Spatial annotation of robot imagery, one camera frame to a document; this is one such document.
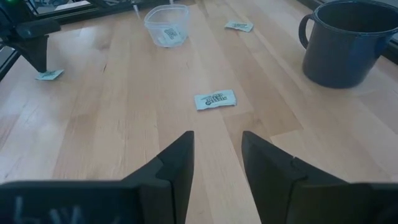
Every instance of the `light wood surface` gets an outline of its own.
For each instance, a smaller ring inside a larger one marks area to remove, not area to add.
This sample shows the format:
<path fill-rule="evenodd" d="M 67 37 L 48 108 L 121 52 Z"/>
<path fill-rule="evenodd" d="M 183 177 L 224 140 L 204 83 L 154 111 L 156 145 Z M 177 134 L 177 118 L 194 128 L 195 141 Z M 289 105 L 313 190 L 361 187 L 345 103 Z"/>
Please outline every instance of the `light wood surface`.
<path fill-rule="evenodd" d="M 196 144 L 187 223 L 259 223 L 243 130 L 347 181 L 398 180 L 397 65 L 380 58 L 360 86 L 324 88 L 301 70 L 298 26 L 310 10 L 296 0 L 184 3 L 181 47 L 156 47 L 126 12 L 52 34 L 58 80 L 35 80 L 20 58 L 0 83 L 0 181 L 120 179 L 186 130 Z M 230 19 L 254 30 L 226 30 Z M 194 95 L 225 89 L 237 106 L 195 110 Z"/>

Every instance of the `plastic tub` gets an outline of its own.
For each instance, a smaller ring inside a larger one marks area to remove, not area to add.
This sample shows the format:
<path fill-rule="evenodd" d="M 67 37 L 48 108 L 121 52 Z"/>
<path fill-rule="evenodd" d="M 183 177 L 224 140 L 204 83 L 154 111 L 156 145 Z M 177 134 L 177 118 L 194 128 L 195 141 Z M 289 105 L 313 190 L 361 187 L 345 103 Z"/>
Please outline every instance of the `plastic tub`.
<path fill-rule="evenodd" d="M 176 47 L 187 38 L 187 6 L 173 4 L 157 6 L 145 17 L 145 27 L 154 43 L 161 47 Z"/>

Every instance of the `wood grain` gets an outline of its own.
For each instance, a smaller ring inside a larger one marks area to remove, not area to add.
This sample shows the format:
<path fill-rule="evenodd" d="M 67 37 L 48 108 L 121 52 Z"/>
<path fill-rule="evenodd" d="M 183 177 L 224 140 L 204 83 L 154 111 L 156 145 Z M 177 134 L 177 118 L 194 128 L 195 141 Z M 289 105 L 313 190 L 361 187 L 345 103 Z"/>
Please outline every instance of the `wood grain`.
<path fill-rule="evenodd" d="M 55 81 L 34 80 L 20 58 L 0 83 L 0 181 L 120 179 L 187 130 L 196 154 L 187 223 L 260 222 L 244 130 L 348 181 L 398 180 L 397 65 L 380 58 L 356 88 L 327 89 L 301 71 L 298 25 L 310 10 L 296 0 L 182 2 L 181 47 L 155 46 L 125 12 L 52 34 L 49 69 L 65 69 Z M 254 29 L 224 29 L 230 19 Z M 237 106 L 196 111 L 194 95 L 225 89 Z"/>

